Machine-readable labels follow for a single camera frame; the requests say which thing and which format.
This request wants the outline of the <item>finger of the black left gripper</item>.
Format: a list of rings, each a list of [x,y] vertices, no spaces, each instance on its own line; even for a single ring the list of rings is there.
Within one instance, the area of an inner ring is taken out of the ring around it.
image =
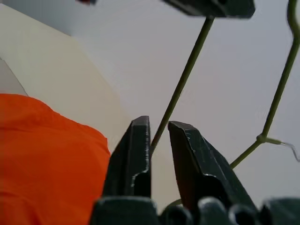
[[[213,0],[164,0],[163,2],[189,16],[225,17]]]
[[[213,0],[212,3],[224,17],[249,19],[255,12],[253,0]]]

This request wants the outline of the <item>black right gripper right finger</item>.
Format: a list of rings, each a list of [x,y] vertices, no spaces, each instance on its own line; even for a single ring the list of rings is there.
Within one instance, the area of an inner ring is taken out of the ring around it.
[[[227,209],[235,204],[256,209],[227,160],[190,124],[168,123],[181,202],[195,210],[200,199],[217,198]]]

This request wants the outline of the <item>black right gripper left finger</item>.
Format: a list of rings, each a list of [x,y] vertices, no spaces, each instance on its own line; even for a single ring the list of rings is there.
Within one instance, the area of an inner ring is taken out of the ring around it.
[[[110,157],[102,196],[151,197],[149,116],[129,124]]]

